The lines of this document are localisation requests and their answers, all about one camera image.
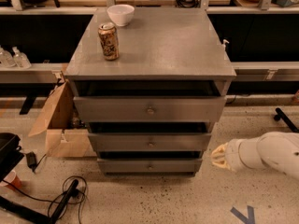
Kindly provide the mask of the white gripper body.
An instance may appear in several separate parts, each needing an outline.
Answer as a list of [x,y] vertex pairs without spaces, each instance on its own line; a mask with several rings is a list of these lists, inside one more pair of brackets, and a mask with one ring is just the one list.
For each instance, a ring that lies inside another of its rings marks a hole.
[[246,168],[246,165],[241,160],[239,149],[243,139],[233,139],[227,143],[225,150],[225,159],[228,165],[228,169],[233,172],[239,172]]

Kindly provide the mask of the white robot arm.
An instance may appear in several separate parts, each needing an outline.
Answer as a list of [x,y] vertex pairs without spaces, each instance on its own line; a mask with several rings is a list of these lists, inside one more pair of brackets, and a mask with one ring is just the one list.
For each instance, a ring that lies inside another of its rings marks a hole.
[[211,162],[241,172],[270,167],[299,179],[299,134],[270,132],[251,139],[232,139],[214,149]]

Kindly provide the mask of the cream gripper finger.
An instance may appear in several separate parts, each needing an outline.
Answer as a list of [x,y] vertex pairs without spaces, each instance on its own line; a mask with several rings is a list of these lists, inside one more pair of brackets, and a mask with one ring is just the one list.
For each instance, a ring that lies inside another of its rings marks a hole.
[[225,158],[225,152],[228,147],[228,144],[222,144],[219,145],[217,148],[215,148],[210,155],[210,159],[213,165],[221,168],[221,169],[230,169],[230,165],[228,164],[226,158]]

